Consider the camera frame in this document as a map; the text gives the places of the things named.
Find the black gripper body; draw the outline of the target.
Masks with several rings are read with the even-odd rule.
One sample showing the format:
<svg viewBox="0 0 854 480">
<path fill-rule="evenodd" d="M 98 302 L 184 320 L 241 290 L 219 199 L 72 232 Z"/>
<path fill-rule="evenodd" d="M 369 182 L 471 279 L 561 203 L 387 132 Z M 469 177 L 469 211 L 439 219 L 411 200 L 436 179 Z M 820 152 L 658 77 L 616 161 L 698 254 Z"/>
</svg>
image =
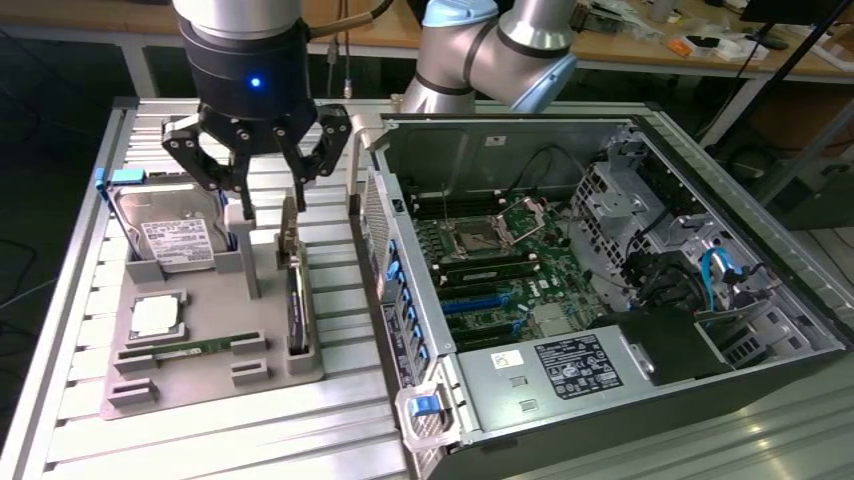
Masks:
<svg viewBox="0 0 854 480">
<path fill-rule="evenodd" d="M 284 32 L 260 39 L 228 39 L 178 21 L 186 58 L 204 114 L 205 133 L 233 148 L 245 129 L 251 153 L 280 151 L 276 127 L 303 139 L 317 119 L 308 82 L 308 25 L 296 21 Z"/>
</svg>

